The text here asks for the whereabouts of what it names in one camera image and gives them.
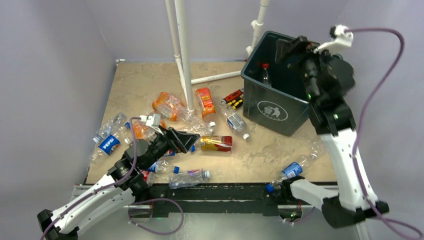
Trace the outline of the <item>water bottle lake picture label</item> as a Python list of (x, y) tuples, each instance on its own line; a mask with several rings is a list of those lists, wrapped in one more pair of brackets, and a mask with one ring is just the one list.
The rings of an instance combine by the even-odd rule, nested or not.
[(264, 85), (266, 85), (268, 87), (272, 86), (272, 78), (271, 78), (271, 75), (270, 75), (268, 63), (263, 63), (261, 65), (261, 78), (260, 78), (260, 80)]

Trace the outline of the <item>red gold label bottle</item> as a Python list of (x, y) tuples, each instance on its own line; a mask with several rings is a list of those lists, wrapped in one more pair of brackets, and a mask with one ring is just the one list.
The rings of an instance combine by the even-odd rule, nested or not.
[(206, 152), (231, 153), (233, 148), (233, 138), (231, 136), (202, 136), (200, 138), (200, 148)]

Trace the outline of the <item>crushed bottle purple label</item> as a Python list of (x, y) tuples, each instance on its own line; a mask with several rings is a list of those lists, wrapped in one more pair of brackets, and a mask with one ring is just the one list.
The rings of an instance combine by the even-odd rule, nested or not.
[(201, 168), (188, 170), (182, 173), (172, 175), (169, 178), (168, 186), (170, 189), (194, 187), (210, 178), (211, 172), (209, 170), (203, 170)]

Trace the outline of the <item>clear bottle white barcode label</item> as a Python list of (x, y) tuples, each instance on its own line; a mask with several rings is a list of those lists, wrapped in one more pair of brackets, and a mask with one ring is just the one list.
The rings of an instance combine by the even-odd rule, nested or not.
[(247, 123), (233, 109), (232, 106), (230, 105), (222, 106), (221, 113), (224, 116), (229, 129), (235, 136), (240, 137), (244, 140), (248, 140), (251, 137)]

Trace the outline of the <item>small pepsi bottle blue cap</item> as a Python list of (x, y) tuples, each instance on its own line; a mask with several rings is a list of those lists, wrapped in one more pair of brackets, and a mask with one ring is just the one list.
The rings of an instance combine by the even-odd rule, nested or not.
[[(193, 145), (191, 148), (190, 148), (190, 150), (188, 151), (189, 153), (192, 153), (192, 152), (194, 152), (196, 150), (196, 147)], [(169, 157), (169, 156), (175, 156), (176, 155), (176, 153), (174, 152), (174, 151), (172, 151), (172, 150), (169, 150), (169, 151), (167, 151), (163, 156), (164, 157)]]

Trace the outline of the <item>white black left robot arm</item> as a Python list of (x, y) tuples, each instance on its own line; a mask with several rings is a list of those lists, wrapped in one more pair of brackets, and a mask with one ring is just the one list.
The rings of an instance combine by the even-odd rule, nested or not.
[(88, 190), (56, 210), (44, 209), (37, 215), (42, 240), (76, 240), (79, 234), (117, 209), (132, 203), (150, 201), (150, 187), (144, 179), (147, 170), (168, 151), (186, 154), (200, 139), (196, 133), (159, 127), (152, 143), (133, 139), (112, 168)]

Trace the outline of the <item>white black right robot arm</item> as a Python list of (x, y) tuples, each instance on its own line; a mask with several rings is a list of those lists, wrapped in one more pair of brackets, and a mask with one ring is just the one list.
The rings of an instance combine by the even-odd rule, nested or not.
[(354, 69), (336, 54), (350, 48), (353, 38), (342, 33), (322, 44), (305, 36), (276, 42), (276, 63), (297, 57), (287, 68), (301, 73), (309, 119), (328, 151), (338, 184), (338, 191), (331, 191), (290, 173), (278, 182), (280, 196), (288, 204), (303, 200), (313, 205), (335, 229), (389, 211), (370, 186), (357, 145), (359, 127), (344, 99), (355, 85)]

